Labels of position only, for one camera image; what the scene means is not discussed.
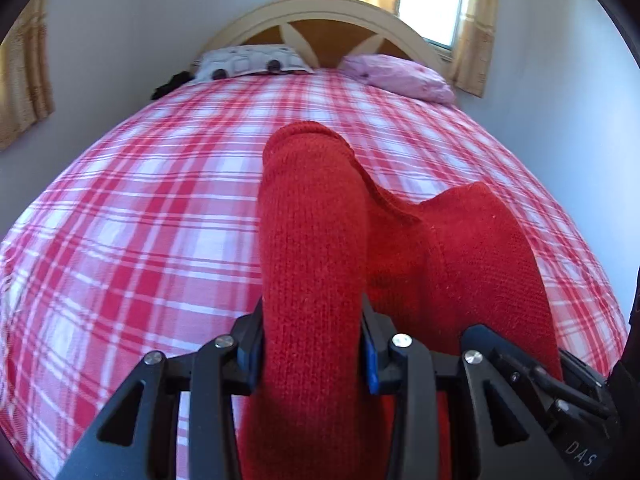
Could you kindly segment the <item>red knitted sweater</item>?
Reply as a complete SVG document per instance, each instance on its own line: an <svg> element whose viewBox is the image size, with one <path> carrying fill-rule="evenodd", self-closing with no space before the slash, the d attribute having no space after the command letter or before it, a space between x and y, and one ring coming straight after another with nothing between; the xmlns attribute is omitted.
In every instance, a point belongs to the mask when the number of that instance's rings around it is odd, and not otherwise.
<svg viewBox="0 0 640 480"><path fill-rule="evenodd" d="M510 209L483 183L411 203L316 122L270 136L258 193L265 361L243 410L247 479L381 479L393 404L359 371L363 301L455 354L483 324L561 373L548 297Z"/></svg>

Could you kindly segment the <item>red white plaid bedsheet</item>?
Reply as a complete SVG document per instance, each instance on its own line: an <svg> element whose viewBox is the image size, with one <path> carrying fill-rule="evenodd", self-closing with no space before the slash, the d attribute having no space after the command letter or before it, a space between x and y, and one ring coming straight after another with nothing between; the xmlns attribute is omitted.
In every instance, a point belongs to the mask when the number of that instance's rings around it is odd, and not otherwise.
<svg viewBox="0 0 640 480"><path fill-rule="evenodd" d="M486 183L532 245L560 345L610 370L627 330L602 266L544 186L462 110L334 70L188 84L93 144L2 240L1 429L35 477L58 474L146 352L194 351L254 307L262 149L303 120L339 133L407 200Z"/></svg>

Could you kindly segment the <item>yellow curtain right panel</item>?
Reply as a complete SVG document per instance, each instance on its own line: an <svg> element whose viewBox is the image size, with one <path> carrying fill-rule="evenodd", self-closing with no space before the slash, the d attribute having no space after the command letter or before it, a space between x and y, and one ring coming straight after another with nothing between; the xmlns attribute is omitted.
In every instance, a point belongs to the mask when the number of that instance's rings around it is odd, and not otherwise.
<svg viewBox="0 0 640 480"><path fill-rule="evenodd" d="M462 0L450 79L459 90L482 98L494 52L499 0Z"/></svg>

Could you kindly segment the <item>black item beside bed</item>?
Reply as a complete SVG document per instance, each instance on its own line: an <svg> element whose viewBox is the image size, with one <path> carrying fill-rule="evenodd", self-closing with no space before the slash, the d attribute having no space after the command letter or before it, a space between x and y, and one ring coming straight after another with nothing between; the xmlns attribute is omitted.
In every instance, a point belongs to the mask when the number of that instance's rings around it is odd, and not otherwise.
<svg viewBox="0 0 640 480"><path fill-rule="evenodd" d="M167 82L154 89L151 100L157 101L164 96L167 96L169 93L174 92L178 88L184 86L185 84L188 84L193 79L193 74L188 70L183 70L180 73L176 73L175 75L172 75Z"/></svg>

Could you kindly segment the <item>beige side window curtain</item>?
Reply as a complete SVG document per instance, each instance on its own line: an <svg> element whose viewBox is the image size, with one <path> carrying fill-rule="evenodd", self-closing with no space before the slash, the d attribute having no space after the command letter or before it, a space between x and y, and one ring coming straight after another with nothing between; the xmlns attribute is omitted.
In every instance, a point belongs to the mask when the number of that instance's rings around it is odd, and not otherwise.
<svg viewBox="0 0 640 480"><path fill-rule="evenodd" d="M1 44L1 151L53 112L47 0L30 0Z"/></svg>

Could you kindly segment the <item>pink pillow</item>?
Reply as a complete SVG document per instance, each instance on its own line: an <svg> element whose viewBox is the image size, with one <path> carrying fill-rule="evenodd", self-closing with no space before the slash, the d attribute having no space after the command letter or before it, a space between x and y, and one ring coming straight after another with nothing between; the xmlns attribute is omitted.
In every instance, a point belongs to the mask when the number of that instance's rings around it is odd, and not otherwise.
<svg viewBox="0 0 640 480"><path fill-rule="evenodd" d="M346 55L337 69L363 84L398 96L445 105L456 102L454 92L440 73L404 58L386 54Z"/></svg>

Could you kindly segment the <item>white black patterned pillow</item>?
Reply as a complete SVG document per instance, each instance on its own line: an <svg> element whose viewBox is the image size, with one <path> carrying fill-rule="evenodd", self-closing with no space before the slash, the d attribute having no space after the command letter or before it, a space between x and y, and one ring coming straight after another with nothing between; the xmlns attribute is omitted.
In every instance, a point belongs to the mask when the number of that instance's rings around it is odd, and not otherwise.
<svg viewBox="0 0 640 480"><path fill-rule="evenodd" d="M284 44L244 44L210 50L202 54L192 68L195 82L313 72L294 49Z"/></svg>

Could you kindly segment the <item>cream wooden headboard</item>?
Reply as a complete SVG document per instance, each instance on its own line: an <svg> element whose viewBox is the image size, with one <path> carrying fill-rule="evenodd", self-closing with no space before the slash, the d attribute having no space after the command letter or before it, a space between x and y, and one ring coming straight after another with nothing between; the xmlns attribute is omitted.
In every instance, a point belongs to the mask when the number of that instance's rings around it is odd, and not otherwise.
<svg viewBox="0 0 640 480"><path fill-rule="evenodd" d="M440 54L396 15L359 0L274 0L210 37L202 52L238 44L285 44L315 70L346 55L406 58L448 76Z"/></svg>

